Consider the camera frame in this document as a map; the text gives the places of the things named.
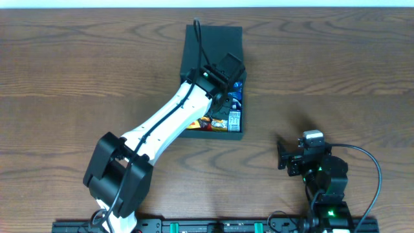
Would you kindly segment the dark blue Cadbury chocolate bar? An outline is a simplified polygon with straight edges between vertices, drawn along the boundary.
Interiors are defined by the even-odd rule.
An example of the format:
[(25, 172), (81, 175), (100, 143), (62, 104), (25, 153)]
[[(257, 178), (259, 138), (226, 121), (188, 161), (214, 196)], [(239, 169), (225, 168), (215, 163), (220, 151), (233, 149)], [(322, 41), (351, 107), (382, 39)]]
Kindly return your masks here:
[(242, 110), (242, 105), (238, 99), (234, 98), (232, 100), (232, 109), (239, 110), (239, 111)]

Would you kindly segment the small dark blue box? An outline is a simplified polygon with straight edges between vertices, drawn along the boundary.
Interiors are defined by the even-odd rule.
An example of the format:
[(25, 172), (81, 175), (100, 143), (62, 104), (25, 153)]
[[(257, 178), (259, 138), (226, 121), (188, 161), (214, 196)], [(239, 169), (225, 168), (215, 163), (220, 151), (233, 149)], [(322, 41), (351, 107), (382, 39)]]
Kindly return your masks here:
[(228, 116), (228, 131), (240, 132), (241, 130), (241, 112), (239, 110), (231, 110)]

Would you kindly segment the long blue snack bar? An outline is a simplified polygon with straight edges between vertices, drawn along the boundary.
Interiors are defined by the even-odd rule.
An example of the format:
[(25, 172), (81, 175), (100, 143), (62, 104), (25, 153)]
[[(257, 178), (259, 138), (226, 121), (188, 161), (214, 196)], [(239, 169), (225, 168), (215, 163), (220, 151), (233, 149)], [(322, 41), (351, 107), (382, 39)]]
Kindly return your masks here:
[(242, 81), (235, 82), (232, 91), (230, 91), (228, 95), (238, 101), (241, 101), (243, 99), (242, 90), (243, 90), (243, 82)]

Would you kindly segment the small yellow candy packet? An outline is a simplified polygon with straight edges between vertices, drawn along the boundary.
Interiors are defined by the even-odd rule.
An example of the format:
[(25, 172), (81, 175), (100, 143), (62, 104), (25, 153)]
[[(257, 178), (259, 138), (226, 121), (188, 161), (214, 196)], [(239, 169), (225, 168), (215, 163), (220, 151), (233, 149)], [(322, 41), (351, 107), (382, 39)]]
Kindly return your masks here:
[(211, 127), (212, 127), (212, 131), (227, 132), (228, 131), (228, 121), (213, 118), (212, 121), (211, 121)]

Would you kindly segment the red Hacks candy bag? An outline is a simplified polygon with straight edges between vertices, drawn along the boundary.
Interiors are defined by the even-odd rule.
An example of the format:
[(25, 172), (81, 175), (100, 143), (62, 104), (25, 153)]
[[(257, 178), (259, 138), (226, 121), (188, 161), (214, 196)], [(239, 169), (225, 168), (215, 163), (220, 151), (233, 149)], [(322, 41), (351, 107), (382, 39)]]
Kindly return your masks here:
[(212, 120), (207, 116), (203, 116), (202, 118), (198, 119), (198, 123), (200, 125), (200, 130), (202, 131), (212, 131)]

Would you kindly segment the yellow orange snack packet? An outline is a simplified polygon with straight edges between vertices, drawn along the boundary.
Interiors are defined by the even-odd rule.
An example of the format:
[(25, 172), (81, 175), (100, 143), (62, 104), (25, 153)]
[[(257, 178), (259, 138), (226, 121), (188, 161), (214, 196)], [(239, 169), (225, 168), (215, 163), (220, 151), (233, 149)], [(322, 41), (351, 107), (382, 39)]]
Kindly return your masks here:
[(186, 129), (200, 129), (201, 125), (198, 120), (192, 122)]

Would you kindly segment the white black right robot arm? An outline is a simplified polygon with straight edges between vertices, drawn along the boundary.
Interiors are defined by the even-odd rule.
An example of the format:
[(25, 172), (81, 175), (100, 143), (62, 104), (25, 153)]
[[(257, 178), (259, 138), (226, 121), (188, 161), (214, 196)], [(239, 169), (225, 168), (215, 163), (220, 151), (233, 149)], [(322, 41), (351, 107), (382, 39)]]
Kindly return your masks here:
[(301, 176), (309, 211), (299, 220), (298, 232), (351, 232), (353, 219), (344, 199), (348, 164), (332, 155), (324, 138), (298, 140), (297, 151), (277, 143), (278, 168), (290, 177)]

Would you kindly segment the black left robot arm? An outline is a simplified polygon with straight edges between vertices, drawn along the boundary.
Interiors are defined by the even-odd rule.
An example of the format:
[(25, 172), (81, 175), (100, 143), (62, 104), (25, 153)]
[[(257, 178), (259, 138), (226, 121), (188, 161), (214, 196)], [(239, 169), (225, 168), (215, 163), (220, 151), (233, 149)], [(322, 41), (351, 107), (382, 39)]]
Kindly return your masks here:
[(190, 69), (175, 95), (140, 126), (117, 137), (99, 139), (83, 184), (100, 205), (86, 230), (132, 232), (135, 210), (149, 192), (153, 167), (163, 151), (194, 121), (220, 109), (245, 72), (228, 53), (218, 63)]

